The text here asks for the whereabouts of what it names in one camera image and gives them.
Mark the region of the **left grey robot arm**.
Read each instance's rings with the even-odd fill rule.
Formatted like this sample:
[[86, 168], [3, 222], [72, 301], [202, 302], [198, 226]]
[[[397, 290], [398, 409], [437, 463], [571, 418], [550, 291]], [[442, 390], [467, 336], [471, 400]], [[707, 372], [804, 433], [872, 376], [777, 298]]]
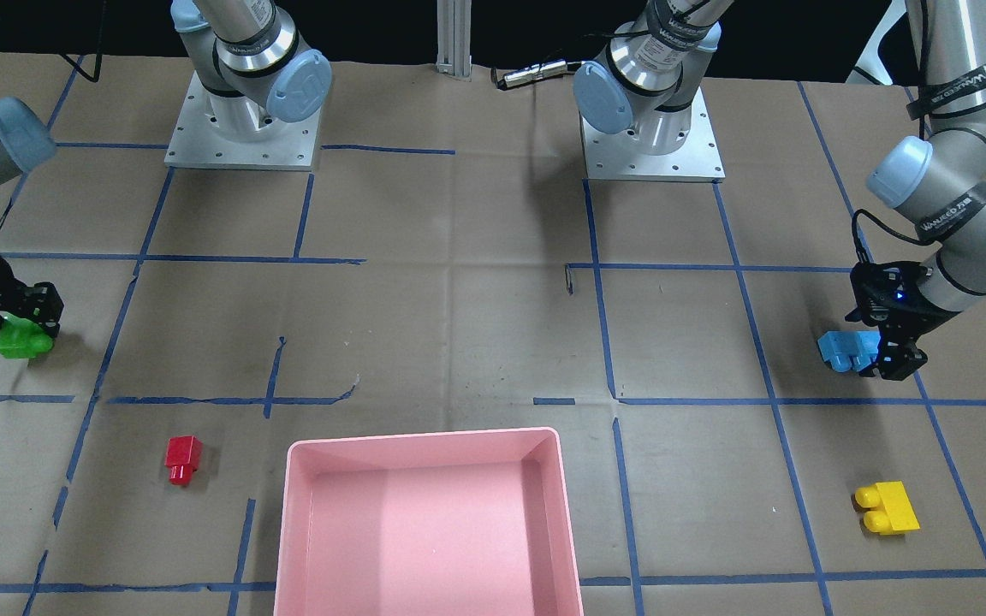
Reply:
[[[690, 104], [719, 43], [728, 1], [650, 1], [575, 71], [583, 124], [607, 135], [635, 130]], [[870, 192], [907, 219], [923, 262], [874, 262], [852, 215], [856, 307], [846, 316], [869, 333], [829, 332], [822, 359], [839, 373], [904, 381], [924, 363], [921, 335], [986, 297], [986, 1], [905, 4], [920, 81], [906, 136], [866, 179]]]

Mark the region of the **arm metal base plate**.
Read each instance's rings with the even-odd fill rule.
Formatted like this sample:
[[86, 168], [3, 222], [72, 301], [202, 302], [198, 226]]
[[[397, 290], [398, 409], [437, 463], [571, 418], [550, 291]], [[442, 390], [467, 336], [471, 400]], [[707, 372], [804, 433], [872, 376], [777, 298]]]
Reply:
[[206, 90], [193, 74], [164, 162], [178, 169], [312, 172], [322, 118], [321, 108], [304, 121], [279, 121], [249, 98]]
[[689, 108], [654, 110], [617, 135], [582, 118], [580, 136], [591, 180], [717, 183], [727, 176], [701, 89]]

